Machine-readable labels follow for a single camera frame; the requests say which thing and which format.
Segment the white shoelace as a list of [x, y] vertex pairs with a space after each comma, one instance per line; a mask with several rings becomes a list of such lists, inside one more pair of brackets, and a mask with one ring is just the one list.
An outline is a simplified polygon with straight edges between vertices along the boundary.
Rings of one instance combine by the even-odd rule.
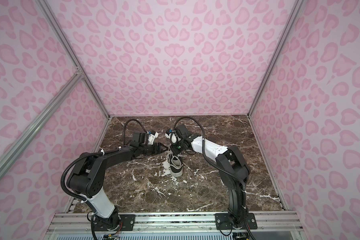
[[181, 169], [183, 167], [183, 159], [180, 156], [176, 156], [173, 153], [169, 153], [167, 156], [170, 167], [174, 169]]

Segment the black white canvas sneaker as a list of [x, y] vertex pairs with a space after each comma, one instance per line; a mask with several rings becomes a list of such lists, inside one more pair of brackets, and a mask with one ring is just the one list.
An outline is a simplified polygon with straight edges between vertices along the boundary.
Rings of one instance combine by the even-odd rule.
[[181, 177], [183, 174], [183, 158], [173, 154], [168, 155], [171, 175], [175, 178]]

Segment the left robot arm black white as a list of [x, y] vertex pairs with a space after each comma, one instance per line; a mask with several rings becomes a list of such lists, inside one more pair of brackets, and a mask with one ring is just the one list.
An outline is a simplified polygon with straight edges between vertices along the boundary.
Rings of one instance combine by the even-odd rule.
[[92, 210], [91, 229], [120, 230], [122, 220], [119, 210], [109, 200], [104, 191], [107, 169], [139, 156], [154, 156], [169, 148], [162, 143], [132, 144], [104, 153], [83, 153], [63, 171], [60, 184], [62, 190], [71, 197], [81, 200]]

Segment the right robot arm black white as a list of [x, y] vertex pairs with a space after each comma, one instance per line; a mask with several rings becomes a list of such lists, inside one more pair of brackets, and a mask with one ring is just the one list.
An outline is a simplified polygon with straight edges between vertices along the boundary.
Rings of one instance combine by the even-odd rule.
[[229, 220], [233, 228], [242, 228], [248, 214], [246, 187], [250, 167], [238, 147], [221, 146], [202, 136], [192, 135], [181, 140], [170, 140], [170, 149], [177, 156], [191, 150], [203, 155], [210, 166], [219, 171], [229, 190]]

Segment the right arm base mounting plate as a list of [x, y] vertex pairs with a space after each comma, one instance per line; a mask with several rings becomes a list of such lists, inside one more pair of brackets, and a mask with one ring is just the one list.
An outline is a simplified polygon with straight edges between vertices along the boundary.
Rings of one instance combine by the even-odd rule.
[[245, 214], [243, 220], [238, 222], [229, 213], [214, 214], [217, 230], [246, 230], [246, 226], [250, 230], [257, 230], [258, 224], [253, 213]]

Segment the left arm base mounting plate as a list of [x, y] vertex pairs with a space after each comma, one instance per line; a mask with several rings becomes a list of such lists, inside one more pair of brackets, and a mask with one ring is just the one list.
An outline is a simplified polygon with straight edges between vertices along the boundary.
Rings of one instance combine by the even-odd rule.
[[95, 232], [130, 232], [134, 229], [136, 215], [121, 214], [112, 215], [108, 219], [103, 219], [95, 215], [92, 229]]

